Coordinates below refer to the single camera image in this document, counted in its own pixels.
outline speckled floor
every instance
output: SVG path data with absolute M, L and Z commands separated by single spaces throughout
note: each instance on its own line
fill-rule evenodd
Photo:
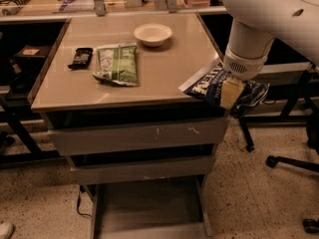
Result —
M 42 148 L 53 145 L 27 125 Z M 285 164 L 265 165 L 269 154 L 319 163 L 301 125 L 250 126 L 255 150 L 248 153 L 237 120 L 230 122 L 204 190 L 213 239 L 319 238 L 306 234 L 302 219 L 319 219 L 319 174 Z M 23 151 L 19 140 L 2 154 Z M 79 186 L 64 159 L 0 167 L 0 219 L 14 223 L 12 238 L 90 238 L 91 220 L 76 211 Z M 84 193 L 81 211 L 92 212 Z

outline chair wheel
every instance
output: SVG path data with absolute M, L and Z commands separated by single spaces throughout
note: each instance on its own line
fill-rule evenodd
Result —
M 248 146 L 246 147 L 246 150 L 247 150 L 248 152 L 252 152 L 252 151 L 255 150 L 255 148 L 254 148 L 253 145 L 248 145 Z
M 266 159 L 266 165 L 271 167 L 271 168 L 276 167 L 277 163 L 278 163 L 278 159 L 277 159 L 277 157 L 275 157 L 273 155 L 269 155 Z
M 307 233 L 314 234 L 319 232 L 319 220 L 304 219 L 302 225 Z
M 15 138 L 12 136 L 7 136 L 7 138 L 6 138 L 6 142 L 7 142 L 8 146 L 10 146 L 15 141 L 16 141 Z
M 307 145 L 311 148 L 319 148 L 319 112 L 314 112 L 307 120 L 306 132 Z

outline countertop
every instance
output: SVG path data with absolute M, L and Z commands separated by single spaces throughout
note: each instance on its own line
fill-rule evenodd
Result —
M 155 0 L 148 0 L 147 3 L 144 3 L 142 6 L 135 7 L 126 7 L 126 2 L 124 0 L 112 0 L 112 3 L 109 3 L 110 0 L 104 0 L 106 5 L 107 13 L 111 12 L 140 12 L 140 11 L 154 11 L 156 10 L 156 2 Z M 59 9 L 64 3 L 63 0 L 30 0 L 27 4 L 23 6 L 23 8 L 17 13 L 16 16 L 48 16 L 59 13 Z M 185 5 L 183 0 L 176 0 L 176 6 L 178 9 L 185 9 Z M 5 4 L 0 4 L 0 9 L 5 7 Z M 73 13 L 86 13 L 87 11 L 93 12 L 93 6 L 80 6 L 81 9 L 76 9 Z M 203 11 L 214 10 L 214 8 L 192 8 L 194 10 L 203 9 Z M 2 12 L 0 12 L 0 18 L 6 18 L 3 16 Z
M 134 30 L 161 23 L 172 37 L 158 48 L 145 47 Z M 75 51 L 123 42 L 138 42 L 138 87 L 113 87 L 96 81 L 96 54 L 88 70 L 72 71 Z M 195 13 L 107 14 L 73 17 L 32 104 L 34 112 L 102 109 L 145 104 L 195 101 L 178 87 L 218 55 Z

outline drawer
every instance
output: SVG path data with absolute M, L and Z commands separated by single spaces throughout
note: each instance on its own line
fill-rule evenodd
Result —
M 139 150 L 143 154 L 117 152 L 113 156 L 96 157 L 96 165 L 79 165 L 77 162 L 71 172 L 77 183 L 82 185 L 209 174 L 215 150 L 216 144 L 189 149 Z
M 61 155 L 220 143 L 226 117 L 49 130 Z
M 211 238 L 197 177 L 97 186 L 94 239 Z

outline white bowl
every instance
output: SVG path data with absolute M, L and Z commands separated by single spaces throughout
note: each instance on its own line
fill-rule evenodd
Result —
M 171 28 L 161 24 L 144 24 L 140 25 L 134 35 L 141 40 L 144 45 L 149 47 L 158 47 L 171 36 Z

